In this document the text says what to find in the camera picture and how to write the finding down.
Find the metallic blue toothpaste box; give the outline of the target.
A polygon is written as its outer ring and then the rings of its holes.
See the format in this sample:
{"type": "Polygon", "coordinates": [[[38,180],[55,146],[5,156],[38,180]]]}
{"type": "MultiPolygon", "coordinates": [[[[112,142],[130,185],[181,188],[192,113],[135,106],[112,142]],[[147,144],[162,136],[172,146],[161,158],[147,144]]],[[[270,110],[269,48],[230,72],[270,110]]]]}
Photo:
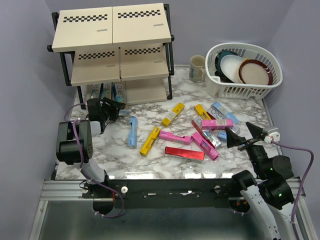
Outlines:
{"type": "Polygon", "coordinates": [[[101,92],[101,98],[108,98],[112,99],[112,83],[111,82],[106,82],[103,85],[103,89],[101,92]]]}
{"type": "Polygon", "coordinates": [[[87,92],[86,92],[86,99],[101,99],[102,98],[102,91],[103,89],[103,84],[98,83],[98,84],[93,84],[93,85],[88,85],[87,86],[87,92]]]}
{"type": "Polygon", "coordinates": [[[112,83],[112,99],[118,103],[125,104],[124,109],[119,111],[120,116],[126,116],[129,114],[126,94],[125,82],[113,82],[112,83]]]}

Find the yellow toothpaste box middle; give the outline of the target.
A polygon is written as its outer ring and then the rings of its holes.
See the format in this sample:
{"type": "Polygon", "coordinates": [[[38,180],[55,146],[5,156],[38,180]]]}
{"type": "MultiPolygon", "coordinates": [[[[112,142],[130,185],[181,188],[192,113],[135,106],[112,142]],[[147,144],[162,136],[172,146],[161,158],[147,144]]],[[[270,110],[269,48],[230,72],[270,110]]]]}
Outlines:
{"type": "Polygon", "coordinates": [[[184,110],[184,108],[185,105],[179,102],[162,120],[161,124],[164,127],[168,127],[168,125],[170,125],[170,123],[184,110]]]}

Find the white plate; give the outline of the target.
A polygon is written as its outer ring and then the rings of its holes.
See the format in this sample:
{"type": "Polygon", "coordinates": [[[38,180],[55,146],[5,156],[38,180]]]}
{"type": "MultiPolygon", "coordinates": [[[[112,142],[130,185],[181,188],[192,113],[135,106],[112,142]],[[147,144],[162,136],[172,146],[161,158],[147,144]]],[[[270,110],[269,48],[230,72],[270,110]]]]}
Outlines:
{"type": "Polygon", "coordinates": [[[237,55],[226,55],[220,61],[220,68],[226,78],[236,84],[242,84],[239,77],[239,69],[244,58],[237,55]]]}

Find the red rimmed plate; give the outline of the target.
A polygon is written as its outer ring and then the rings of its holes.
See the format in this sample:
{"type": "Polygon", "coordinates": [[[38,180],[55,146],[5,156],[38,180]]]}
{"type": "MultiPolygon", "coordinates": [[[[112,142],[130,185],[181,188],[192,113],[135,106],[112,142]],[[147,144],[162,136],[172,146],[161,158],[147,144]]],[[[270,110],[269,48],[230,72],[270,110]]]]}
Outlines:
{"type": "Polygon", "coordinates": [[[238,76],[244,84],[270,86],[273,83],[269,67],[255,59],[246,59],[239,66],[238,76]]]}

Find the black base bar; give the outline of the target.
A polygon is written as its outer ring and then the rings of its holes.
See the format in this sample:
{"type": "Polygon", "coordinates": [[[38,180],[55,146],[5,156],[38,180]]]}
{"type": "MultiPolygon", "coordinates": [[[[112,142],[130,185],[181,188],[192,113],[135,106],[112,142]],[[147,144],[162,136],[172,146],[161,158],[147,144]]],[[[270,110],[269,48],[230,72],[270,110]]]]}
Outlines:
{"type": "Polygon", "coordinates": [[[249,212],[250,205],[232,187],[230,178],[110,179],[107,187],[85,184],[82,197],[116,208],[226,208],[249,212]]]}

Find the light blue toothpaste box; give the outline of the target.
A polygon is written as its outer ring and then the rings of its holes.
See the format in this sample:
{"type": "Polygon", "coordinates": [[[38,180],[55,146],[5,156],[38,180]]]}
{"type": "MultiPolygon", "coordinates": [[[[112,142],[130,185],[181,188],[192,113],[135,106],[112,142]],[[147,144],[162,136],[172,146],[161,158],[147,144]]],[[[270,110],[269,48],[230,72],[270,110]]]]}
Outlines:
{"type": "Polygon", "coordinates": [[[138,120],[135,116],[131,116],[129,120],[131,129],[128,135],[128,146],[132,149],[137,148],[137,129],[138,129],[138,120]]]}

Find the silver blue toothpaste box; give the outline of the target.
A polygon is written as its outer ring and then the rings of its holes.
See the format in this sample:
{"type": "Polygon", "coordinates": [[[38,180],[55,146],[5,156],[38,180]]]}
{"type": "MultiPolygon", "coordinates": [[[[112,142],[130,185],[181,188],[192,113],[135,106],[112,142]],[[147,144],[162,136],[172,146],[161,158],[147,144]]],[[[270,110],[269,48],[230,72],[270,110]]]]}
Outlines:
{"type": "Polygon", "coordinates": [[[211,107],[209,108],[206,113],[212,118],[212,119],[216,119],[216,120],[225,120],[226,117],[219,112],[216,108],[211,107]]]}

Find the silver foil toothpaste box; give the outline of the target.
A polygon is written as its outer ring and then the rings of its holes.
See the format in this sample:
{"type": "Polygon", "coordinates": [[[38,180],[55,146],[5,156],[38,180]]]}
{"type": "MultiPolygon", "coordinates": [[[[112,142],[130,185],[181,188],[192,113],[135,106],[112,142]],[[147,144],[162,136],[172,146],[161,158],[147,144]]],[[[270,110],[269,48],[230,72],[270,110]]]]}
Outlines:
{"type": "Polygon", "coordinates": [[[208,140],[215,149],[219,148],[222,145],[222,142],[212,130],[203,130],[202,133],[204,135],[204,138],[208,140]]]}

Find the red metallic toothpaste box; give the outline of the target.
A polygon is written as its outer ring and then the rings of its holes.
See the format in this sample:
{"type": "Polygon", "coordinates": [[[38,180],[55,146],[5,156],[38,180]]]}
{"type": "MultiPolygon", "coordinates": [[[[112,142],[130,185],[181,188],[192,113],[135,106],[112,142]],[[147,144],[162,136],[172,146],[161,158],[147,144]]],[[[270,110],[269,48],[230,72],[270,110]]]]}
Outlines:
{"type": "Polygon", "coordinates": [[[202,151],[194,151],[194,150],[175,148],[175,147],[169,147],[169,146],[165,147],[164,155],[166,157],[175,157],[175,158],[182,158],[182,159],[195,160],[195,161],[203,161],[205,159],[205,153],[202,151]]]}

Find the yellow toothpaste box lower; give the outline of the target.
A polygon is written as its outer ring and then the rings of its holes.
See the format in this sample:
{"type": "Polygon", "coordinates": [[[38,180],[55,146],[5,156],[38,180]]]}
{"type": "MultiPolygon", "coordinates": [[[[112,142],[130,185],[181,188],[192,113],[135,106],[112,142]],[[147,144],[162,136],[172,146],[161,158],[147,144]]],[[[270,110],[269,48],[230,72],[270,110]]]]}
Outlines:
{"type": "Polygon", "coordinates": [[[139,153],[140,153],[143,157],[146,157],[146,156],[149,154],[149,152],[150,152],[150,150],[151,150],[151,148],[152,148],[155,140],[156,140],[156,139],[159,137],[159,135],[160,135],[160,131],[161,131],[161,129],[160,129],[159,127],[156,127],[156,126],[155,126],[155,127],[153,128],[153,130],[151,131],[151,133],[149,134],[147,140],[145,141],[145,143],[143,144],[142,148],[141,148],[140,151],[139,151],[139,153]]]}

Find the dark teal bowl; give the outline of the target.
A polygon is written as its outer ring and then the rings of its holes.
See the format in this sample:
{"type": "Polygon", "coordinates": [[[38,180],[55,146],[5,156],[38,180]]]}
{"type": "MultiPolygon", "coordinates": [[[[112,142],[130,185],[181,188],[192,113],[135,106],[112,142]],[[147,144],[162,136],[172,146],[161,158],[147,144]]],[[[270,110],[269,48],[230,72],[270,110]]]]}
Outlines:
{"type": "Polygon", "coordinates": [[[228,56],[228,55],[232,55],[232,56],[240,56],[239,54],[233,52],[233,51],[230,51],[230,50],[222,50],[220,53],[217,54],[217,56],[215,57],[215,60],[214,60],[214,65],[215,65],[215,68],[216,70],[221,74],[222,73],[222,69],[221,69],[221,61],[222,61],[222,58],[224,58],[225,56],[228,56]]]}

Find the light blue box far right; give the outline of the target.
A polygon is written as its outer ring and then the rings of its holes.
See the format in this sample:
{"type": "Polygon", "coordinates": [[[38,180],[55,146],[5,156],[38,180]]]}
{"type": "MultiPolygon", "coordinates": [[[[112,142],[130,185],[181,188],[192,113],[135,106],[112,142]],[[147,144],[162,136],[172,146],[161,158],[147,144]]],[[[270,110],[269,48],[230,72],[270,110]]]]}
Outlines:
{"type": "Polygon", "coordinates": [[[233,123],[237,125],[239,120],[233,115],[229,110],[227,110],[222,104],[219,102],[215,102],[212,104],[214,108],[216,108],[222,115],[224,115],[227,119],[232,119],[233,123]]]}

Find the pink toothpaste box upper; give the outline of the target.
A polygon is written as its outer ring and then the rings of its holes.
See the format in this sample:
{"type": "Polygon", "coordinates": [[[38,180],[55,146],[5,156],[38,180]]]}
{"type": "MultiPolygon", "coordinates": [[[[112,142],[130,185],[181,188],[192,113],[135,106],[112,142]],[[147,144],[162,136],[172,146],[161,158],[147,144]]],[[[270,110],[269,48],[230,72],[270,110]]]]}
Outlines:
{"type": "Polygon", "coordinates": [[[203,119],[201,121],[202,130],[224,130],[233,127],[231,119],[203,119]]]}

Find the yellow toothpaste box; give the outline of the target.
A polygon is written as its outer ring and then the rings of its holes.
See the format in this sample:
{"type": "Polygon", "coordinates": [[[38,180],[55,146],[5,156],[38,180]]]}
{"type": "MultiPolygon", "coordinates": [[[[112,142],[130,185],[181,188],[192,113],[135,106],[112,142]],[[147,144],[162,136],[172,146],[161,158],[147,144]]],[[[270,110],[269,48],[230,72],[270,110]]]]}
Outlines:
{"type": "Polygon", "coordinates": [[[164,127],[168,127],[168,125],[170,125],[170,123],[184,110],[184,108],[185,105],[179,102],[162,120],[161,124],[164,127]]]}
{"type": "Polygon", "coordinates": [[[159,127],[156,127],[156,126],[155,126],[155,127],[153,128],[153,130],[151,131],[151,133],[149,134],[147,140],[145,141],[145,143],[143,144],[142,148],[141,148],[140,151],[139,151],[139,153],[140,153],[143,157],[146,157],[146,156],[149,154],[149,152],[150,152],[150,150],[151,150],[151,148],[152,148],[155,140],[156,140],[156,139],[159,137],[159,135],[160,135],[160,131],[161,131],[161,129],[160,129],[159,127]]]}
{"type": "Polygon", "coordinates": [[[205,111],[201,104],[195,105],[194,110],[197,113],[197,115],[200,116],[203,120],[211,120],[211,117],[208,115],[208,113],[205,111]]]}

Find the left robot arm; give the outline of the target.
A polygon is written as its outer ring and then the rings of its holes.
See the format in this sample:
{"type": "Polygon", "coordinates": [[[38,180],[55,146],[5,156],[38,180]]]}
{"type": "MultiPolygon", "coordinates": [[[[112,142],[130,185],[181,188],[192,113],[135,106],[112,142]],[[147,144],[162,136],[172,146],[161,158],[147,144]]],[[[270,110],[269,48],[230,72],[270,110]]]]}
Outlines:
{"type": "Polygon", "coordinates": [[[115,122],[126,104],[107,97],[90,98],[76,106],[86,107],[87,118],[60,122],[56,140],[56,157],[60,162],[78,169],[93,191],[101,198],[111,191],[109,176],[93,160],[92,128],[97,127],[97,134],[102,134],[109,123],[115,122]]]}

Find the cream ceramic mug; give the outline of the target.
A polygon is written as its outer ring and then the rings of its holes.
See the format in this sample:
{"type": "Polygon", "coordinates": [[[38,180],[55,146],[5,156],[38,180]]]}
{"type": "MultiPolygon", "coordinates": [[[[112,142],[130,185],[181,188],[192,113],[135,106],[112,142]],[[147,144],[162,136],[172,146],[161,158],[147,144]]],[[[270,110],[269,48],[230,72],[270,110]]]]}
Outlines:
{"type": "Polygon", "coordinates": [[[201,55],[194,55],[190,59],[189,66],[189,79],[192,82],[204,81],[206,78],[206,69],[205,69],[206,58],[201,55]]]}

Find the blue box near right gripper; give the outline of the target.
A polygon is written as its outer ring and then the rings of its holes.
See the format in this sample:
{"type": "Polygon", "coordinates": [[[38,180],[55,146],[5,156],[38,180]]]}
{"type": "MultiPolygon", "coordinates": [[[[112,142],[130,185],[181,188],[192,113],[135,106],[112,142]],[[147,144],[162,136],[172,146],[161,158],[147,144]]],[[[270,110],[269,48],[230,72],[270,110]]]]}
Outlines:
{"type": "Polygon", "coordinates": [[[224,142],[224,143],[227,142],[227,134],[225,131],[220,131],[217,137],[220,139],[221,142],[224,142]]]}

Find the pink toothpaste box long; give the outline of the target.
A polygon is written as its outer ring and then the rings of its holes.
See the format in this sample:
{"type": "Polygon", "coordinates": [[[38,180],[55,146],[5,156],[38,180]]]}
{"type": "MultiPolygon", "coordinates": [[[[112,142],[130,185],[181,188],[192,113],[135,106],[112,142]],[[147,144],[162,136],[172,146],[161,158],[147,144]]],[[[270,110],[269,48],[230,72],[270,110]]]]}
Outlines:
{"type": "Polygon", "coordinates": [[[180,143],[184,145],[190,145],[192,142],[192,138],[190,136],[177,136],[168,131],[160,131],[158,138],[164,141],[180,143]]]}

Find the yellow toothpaste box right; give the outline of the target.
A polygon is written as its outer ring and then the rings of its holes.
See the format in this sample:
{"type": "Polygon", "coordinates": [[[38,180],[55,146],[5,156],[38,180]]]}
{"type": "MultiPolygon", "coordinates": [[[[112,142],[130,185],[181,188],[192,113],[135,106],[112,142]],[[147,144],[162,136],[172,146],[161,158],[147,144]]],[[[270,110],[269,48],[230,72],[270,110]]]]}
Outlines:
{"type": "Polygon", "coordinates": [[[208,113],[205,111],[201,104],[195,105],[194,110],[197,113],[197,115],[200,116],[203,120],[211,120],[211,117],[208,115],[208,113]]]}

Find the pink toothpaste box diagonal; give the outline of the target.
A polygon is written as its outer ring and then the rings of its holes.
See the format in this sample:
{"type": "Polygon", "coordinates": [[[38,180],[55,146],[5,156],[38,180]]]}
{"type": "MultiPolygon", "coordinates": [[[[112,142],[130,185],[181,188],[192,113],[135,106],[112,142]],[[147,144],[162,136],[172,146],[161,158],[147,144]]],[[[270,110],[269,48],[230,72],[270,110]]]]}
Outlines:
{"type": "Polygon", "coordinates": [[[218,151],[212,147],[198,132],[191,136],[192,141],[213,161],[219,157],[218,151]]]}

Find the white plastic dish basket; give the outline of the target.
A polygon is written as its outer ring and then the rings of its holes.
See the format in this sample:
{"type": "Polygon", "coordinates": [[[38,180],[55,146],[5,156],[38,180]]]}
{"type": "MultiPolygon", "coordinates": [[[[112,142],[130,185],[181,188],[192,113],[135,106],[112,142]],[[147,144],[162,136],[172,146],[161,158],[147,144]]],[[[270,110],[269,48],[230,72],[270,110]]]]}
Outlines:
{"type": "Polygon", "coordinates": [[[205,70],[205,84],[208,94],[220,98],[263,99],[272,89],[278,87],[283,81],[281,65],[270,51],[257,45],[242,42],[227,42],[213,46],[206,54],[205,70]],[[265,64],[270,69],[272,83],[270,85],[261,85],[222,82],[221,77],[215,75],[218,67],[215,59],[223,50],[231,51],[240,57],[257,60],[265,64]]]}

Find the beige three-tier shelf rack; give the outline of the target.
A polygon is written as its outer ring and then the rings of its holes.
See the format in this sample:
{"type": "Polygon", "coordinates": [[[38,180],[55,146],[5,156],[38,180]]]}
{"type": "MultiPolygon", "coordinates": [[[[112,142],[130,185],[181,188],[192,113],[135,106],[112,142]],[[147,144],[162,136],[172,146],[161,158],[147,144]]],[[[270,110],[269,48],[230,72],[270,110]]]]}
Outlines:
{"type": "Polygon", "coordinates": [[[47,50],[60,56],[66,86],[122,83],[129,105],[173,98],[168,4],[69,9],[51,17],[54,37],[47,50]]]}

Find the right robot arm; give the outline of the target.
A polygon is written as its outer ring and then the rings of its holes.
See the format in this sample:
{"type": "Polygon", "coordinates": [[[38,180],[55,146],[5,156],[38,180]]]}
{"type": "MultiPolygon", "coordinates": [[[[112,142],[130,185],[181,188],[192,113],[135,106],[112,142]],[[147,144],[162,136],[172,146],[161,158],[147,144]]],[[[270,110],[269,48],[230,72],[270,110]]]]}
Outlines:
{"type": "Polygon", "coordinates": [[[237,147],[246,151],[256,177],[248,170],[234,174],[231,178],[230,191],[242,196],[253,210],[264,237],[268,240],[295,240],[292,215],[294,195],[287,180],[294,176],[290,158],[284,155],[269,157],[262,145],[263,141],[271,144],[280,141],[276,127],[261,128],[250,122],[246,123],[252,138],[246,139],[226,128],[227,147],[237,147]]]}

